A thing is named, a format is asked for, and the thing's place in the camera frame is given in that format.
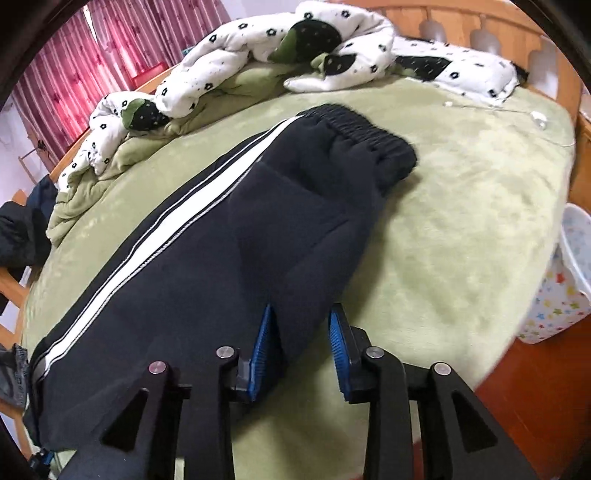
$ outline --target wooden headboard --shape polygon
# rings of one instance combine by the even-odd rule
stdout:
[[[555,95],[540,93],[566,108],[573,123],[576,122],[582,88],[579,75],[544,31],[515,5],[503,0],[347,0],[344,3],[381,13],[392,21],[400,35],[408,37],[432,38],[426,30],[436,22],[445,32],[447,42],[477,48],[475,32],[486,31],[499,43],[493,53],[526,70],[536,66],[531,61],[532,52],[550,50],[558,89]],[[535,86],[530,88],[539,91]]]

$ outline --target wall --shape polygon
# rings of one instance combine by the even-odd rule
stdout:
[[[26,194],[33,189],[33,182],[18,161],[19,155],[23,156],[32,149],[33,144],[27,137],[17,108],[12,99],[8,99],[0,112],[0,205],[12,199],[19,189]],[[47,175],[47,169],[37,153],[29,155],[24,161],[37,181]]]
[[[302,0],[222,0],[230,18],[293,12]]]

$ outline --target pink curtain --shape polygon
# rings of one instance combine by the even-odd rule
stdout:
[[[48,146],[51,170],[88,128],[98,100],[125,88],[112,74],[82,11],[44,45],[18,81],[20,113]]]
[[[147,0],[93,0],[88,9],[100,49],[128,90],[134,89],[132,78],[150,67],[174,65]]]
[[[174,64],[183,59],[182,50],[230,21],[220,0],[147,1]]]
[[[88,8],[109,67],[129,89],[133,77],[176,65],[183,49],[229,21],[219,0],[92,0]]]

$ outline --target wooden chair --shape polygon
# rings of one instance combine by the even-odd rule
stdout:
[[[27,202],[27,195],[22,190],[19,190],[12,197],[12,201],[20,205],[25,205]],[[6,268],[0,267],[0,293],[20,309],[14,332],[11,332],[6,327],[0,325],[0,343],[6,349],[11,349],[15,343],[21,342],[22,329],[24,326],[24,309],[22,307],[25,304],[28,292],[28,286],[23,287],[10,275],[10,273],[8,273]],[[29,458],[32,455],[32,452],[25,431],[25,426],[22,423],[23,411],[0,400],[0,413],[6,415],[9,419],[13,419],[21,452],[26,458]]]

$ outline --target bedsheet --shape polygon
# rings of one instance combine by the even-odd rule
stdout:
[[[490,111],[433,85],[390,78],[288,94],[175,139],[116,179],[52,252],[25,307],[25,346],[33,349],[127,234],[187,179],[238,141],[328,102],[404,137],[419,157],[343,295],[350,321],[402,361],[448,362],[476,387],[512,342],[544,274],[573,162],[567,112],[520,88],[505,111]],[[545,131],[529,116],[533,109],[548,117]],[[235,429],[236,478],[350,480],[363,469],[367,418],[367,406],[344,403],[322,328]]]

